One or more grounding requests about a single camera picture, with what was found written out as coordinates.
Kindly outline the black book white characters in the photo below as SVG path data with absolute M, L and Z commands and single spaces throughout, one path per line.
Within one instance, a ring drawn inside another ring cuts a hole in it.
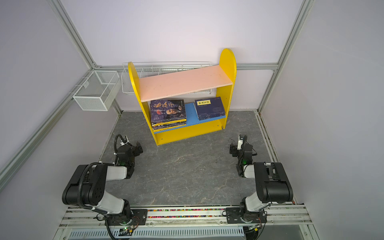
M 173 124 L 165 124 L 165 125 L 153 126 L 153 131 L 156 133 L 156 132 L 160 132 L 160 131 L 175 129 L 175 128 L 178 128 L 178 127 L 184 127 L 186 125 L 187 125 L 186 122 L 180 122 L 180 123 L 173 123 Z

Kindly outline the navy book yellow label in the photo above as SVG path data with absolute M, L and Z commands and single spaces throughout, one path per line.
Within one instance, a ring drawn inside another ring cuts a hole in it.
M 199 121 L 211 121 L 216 119 L 225 119 L 225 114 L 198 115 Z
M 198 115 L 226 114 L 220 97 L 195 100 L 195 110 Z

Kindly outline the black book orange characters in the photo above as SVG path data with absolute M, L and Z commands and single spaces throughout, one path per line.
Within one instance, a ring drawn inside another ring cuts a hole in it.
M 187 119 L 179 119 L 179 120 L 173 120 L 173 121 L 165 121 L 165 122 L 162 122 L 162 123 L 154 123 L 152 124 L 153 127 L 157 127 L 157 126 L 163 126 L 163 125 L 169 125 L 169 124 L 178 124 L 178 123 L 184 123 L 186 122 Z

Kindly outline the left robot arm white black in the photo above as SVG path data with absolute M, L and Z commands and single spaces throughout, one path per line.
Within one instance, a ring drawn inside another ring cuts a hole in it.
M 129 201 L 108 193 L 106 182 L 130 179 L 136 166 L 135 158 L 142 153 L 139 142 L 133 145 L 127 137 L 118 134 L 114 140 L 115 161 L 79 165 L 63 191 L 62 202 L 105 216 L 130 219 L 133 214 Z

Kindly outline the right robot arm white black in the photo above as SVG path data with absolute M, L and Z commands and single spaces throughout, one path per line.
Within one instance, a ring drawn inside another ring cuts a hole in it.
M 236 143 L 230 144 L 230 154 L 238 159 L 236 168 L 239 177 L 255 180 L 256 191 L 240 203 L 244 217 L 259 214 L 273 203 L 284 204 L 294 198 L 293 188 L 282 163 L 254 162 L 257 153 L 248 143 L 247 135 L 239 135 Z

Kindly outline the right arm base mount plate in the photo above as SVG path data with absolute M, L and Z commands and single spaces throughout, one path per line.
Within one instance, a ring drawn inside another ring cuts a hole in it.
M 240 207 L 226 208 L 224 210 L 228 224 L 264 224 L 267 222 L 265 211 L 249 212 Z

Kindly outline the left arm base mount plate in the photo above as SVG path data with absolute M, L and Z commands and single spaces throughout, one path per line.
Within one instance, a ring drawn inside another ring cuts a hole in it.
M 148 209 L 133 209 L 130 217 L 125 215 L 107 216 L 109 226 L 143 226 L 148 218 Z

